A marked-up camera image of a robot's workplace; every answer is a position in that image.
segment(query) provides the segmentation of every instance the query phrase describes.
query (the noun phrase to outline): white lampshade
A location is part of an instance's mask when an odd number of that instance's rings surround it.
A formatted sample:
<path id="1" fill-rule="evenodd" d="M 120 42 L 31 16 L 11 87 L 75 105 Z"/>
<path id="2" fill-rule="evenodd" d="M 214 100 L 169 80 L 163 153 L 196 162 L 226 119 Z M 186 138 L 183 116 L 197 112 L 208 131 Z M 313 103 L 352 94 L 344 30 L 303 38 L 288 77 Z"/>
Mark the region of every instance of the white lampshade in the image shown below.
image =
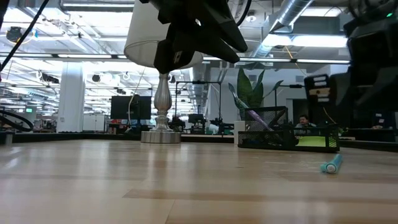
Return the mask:
<path id="1" fill-rule="evenodd" d="M 170 24 L 161 24 L 157 20 L 158 13 L 151 3 L 143 4 L 140 1 L 134 3 L 124 54 L 138 65 L 153 68 L 157 43 L 166 38 Z M 202 54 L 195 52 L 191 62 L 183 68 L 190 68 L 202 61 Z"/>

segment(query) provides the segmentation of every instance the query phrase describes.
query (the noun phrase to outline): silver lamp stand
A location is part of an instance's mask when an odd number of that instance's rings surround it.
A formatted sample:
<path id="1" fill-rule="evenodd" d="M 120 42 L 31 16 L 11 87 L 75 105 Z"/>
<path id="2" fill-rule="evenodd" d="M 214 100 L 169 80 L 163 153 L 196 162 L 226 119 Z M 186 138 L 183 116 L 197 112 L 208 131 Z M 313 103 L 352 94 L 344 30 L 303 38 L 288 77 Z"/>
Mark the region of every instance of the silver lamp stand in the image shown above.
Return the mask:
<path id="1" fill-rule="evenodd" d="M 167 111 L 172 107 L 172 96 L 170 94 L 169 74 L 159 74 L 159 86 L 155 93 L 155 108 L 157 109 L 156 126 L 150 131 L 141 132 L 141 142 L 172 144 L 181 142 L 181 134 L 169 128 Z"/>

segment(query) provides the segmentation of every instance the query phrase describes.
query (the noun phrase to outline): mesh desk organizer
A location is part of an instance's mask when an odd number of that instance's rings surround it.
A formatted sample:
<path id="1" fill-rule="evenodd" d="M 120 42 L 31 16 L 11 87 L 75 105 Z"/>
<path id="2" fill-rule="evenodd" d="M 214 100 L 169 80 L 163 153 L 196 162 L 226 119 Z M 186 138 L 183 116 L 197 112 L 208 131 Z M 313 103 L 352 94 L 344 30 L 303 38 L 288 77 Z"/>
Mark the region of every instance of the mesh desk organizer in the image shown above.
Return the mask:
<path id="1" fill-rule="evenodd" d="M 245 109 L 245 130 L 238 147 L 307 152 L 337 152 L 338 126 L 295 128 L 288 124 L 285 106 Z"/>

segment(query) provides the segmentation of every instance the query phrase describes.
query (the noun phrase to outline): person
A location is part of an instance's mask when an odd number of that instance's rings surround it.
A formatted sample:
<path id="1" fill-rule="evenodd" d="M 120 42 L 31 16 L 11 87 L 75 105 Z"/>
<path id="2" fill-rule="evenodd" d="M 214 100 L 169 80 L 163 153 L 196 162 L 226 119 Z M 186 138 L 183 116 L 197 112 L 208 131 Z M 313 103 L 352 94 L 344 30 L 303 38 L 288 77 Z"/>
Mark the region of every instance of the person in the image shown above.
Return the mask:
<path id="1" fill-rule="evenodd" d="M 300 122 L 296 125 L 296 128 L 315 128 L 316 125 L 311 123 L 308 116 L 303 114 L 300 115 Z M 294 134 L 310 134 L 311 130 L 295 130 Z"/>

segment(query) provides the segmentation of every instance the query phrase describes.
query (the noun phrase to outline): metal lamp base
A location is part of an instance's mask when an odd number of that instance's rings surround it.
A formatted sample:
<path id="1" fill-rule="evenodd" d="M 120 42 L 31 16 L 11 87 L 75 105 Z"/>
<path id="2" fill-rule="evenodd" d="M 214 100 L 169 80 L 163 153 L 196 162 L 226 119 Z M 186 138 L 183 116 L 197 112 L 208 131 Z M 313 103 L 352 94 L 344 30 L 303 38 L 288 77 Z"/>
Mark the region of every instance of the metal lamp base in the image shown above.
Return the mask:
<path id="1" fill-rule="evenodd" d="M 181 143 L 181 134 L 171 131 L 143 131 L 142 143 L 178 144 Z"/>

